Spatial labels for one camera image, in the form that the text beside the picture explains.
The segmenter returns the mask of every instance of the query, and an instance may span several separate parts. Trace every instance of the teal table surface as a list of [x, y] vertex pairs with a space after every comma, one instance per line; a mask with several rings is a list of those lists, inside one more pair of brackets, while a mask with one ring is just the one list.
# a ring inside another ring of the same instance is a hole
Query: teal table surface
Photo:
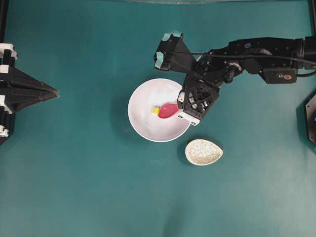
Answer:
[[[1, 237], [314, 237], [316, 154], [303, 104], [316, 77], [268, 85], [244, 73], [199, 126], [154, 143], [127, 116], [169, 30], [193, 52], [256, 37], [312, 34], [308, 2], [148, 4], [11, 0], [5, 41], [16, 67], [60, 90], [17, 114], [0, 147]], [[192, 139], [219, 145], [189, 164]]]

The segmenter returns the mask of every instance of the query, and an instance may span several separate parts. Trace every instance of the white speckled bowl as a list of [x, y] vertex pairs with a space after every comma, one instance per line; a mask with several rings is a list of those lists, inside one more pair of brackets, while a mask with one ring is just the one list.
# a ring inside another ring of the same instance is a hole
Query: white speckled bowl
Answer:
[[186, 146], [185, 152], [188, 161], [195, 165], [213, 164], [223, 155], [222, 149], [203, 139], [191, 141]]
[[128, 117], [135, 131], [153, 142], [169, 142], [180, 137], [190, 126], [176, 115], [159, 118], [152, 113], [154, 106], [177, 101], [182, 86], [168, 79], [152, 79], [141, 84], [128, 103]]

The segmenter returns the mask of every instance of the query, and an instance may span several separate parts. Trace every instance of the black robotic arm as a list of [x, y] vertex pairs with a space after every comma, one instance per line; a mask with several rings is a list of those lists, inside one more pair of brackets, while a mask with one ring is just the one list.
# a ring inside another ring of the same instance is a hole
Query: black robotic arm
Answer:
[[295, 83], [297, 77], [316, 74], [298, 74], [303, 67], [316, 69], [316, 37], [241, 39], [207, 53], [191, 53], [183, 37], [177, 31], [164, 34], [154, 55], [154, 68], [186, 74], [177, 99], [183, 109], [178, 117], [192, 125], [199, 124], [211, 108], [221, 85], [231, 83], [244, 70], [270, 84]]

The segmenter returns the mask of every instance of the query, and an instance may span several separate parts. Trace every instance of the white bowl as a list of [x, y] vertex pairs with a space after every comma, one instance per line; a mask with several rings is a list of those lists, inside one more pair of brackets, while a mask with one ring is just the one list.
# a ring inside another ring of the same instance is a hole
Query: white bowl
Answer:
[[133, 92], [128, 103], [128, 118], [135, 131], [153, 142], [169, 142], [180, 137], [190, 126], [185, 119], [173, 115], [159, 118], [152, 113], [154, 106], [176, 102], [182, 86], [168, 79], [152, 79]]

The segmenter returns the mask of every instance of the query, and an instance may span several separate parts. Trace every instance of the small yellow cube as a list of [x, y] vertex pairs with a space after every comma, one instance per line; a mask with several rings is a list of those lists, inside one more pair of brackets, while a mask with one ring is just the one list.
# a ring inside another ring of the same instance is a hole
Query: small yellow cube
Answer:
[[160, 112], [160, 107], [154, 106], [154, 108], [153, 108], [153, 113], [154, 113], [155, 115], [158, 115], [159, 112]]

